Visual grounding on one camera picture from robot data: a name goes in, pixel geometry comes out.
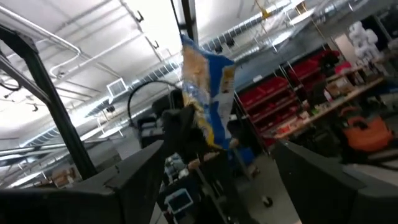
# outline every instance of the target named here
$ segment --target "ceiling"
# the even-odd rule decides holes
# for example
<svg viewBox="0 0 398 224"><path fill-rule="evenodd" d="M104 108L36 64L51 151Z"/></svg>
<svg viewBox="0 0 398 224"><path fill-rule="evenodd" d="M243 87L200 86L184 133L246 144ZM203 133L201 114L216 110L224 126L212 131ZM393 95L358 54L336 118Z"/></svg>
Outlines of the ceiling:
<svg viewBox="0 0 398 224"><path fill-rule="evenodd" d="M106 85L124 78L131 82L150 71L180 50L177 24L170 1L156 0L150 4L138 0L126 0L128 8L138 10L144 18L140 27L118 0L1 0L0 5L31 22L43 27L81 49L83 56L56 68L53 74L66 72L90 57L125 40L121 47L104 54L97 63L80 69L76 75L57 86L67 109L72 110L90 98L106 90ZM272 1L259 1L260 5L271 5ZM242 21L259 13L254 1L243 0L201 0L196 1L199 39L206 41L232 28ZM75 56L75 52L46 40L35 30L24 26L4 14L0 22L21 30L37 42L40 57L48 71L54 66ZM242 35L237 43L252 39L254 32ZM154 50L151 43L157 41L159 48ZM26 65L4 44L2 51L11 63L31 78ZM11 85L16 82L1 75L1 79ZM142 100L158 91L152 87L141 91ZM14 92L0 88L0 136L18 138L47 123L51 118L44 104L26 91Z"/></svg>

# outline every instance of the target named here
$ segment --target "plastic bag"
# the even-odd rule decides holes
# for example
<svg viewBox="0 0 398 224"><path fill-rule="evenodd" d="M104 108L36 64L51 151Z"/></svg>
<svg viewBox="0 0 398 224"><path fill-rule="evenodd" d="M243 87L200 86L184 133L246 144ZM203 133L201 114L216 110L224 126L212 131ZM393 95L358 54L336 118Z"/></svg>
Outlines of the plastic bag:
<svg viewBox="0 0 398 224"><path fill-rule="evenodd" d="M195 120L207 143L228 149L231 134L226 125L234 98L234 62L200 49L184 35L181 40L184 105L195 105Z"/></svg>

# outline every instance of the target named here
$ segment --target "chip bag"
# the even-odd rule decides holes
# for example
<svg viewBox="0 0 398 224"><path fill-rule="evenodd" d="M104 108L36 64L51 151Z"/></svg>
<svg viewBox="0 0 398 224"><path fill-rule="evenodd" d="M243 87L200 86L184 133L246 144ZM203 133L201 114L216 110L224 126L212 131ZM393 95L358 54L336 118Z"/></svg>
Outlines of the chip bag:
<svg viewBox="0 0 398 224"><path fill-rule="evenodd" d="M234 100L234 62L202 50L182 35L182 93L184 105L196 108L195 121L209 146L228 149L226 128Z"/></svg>

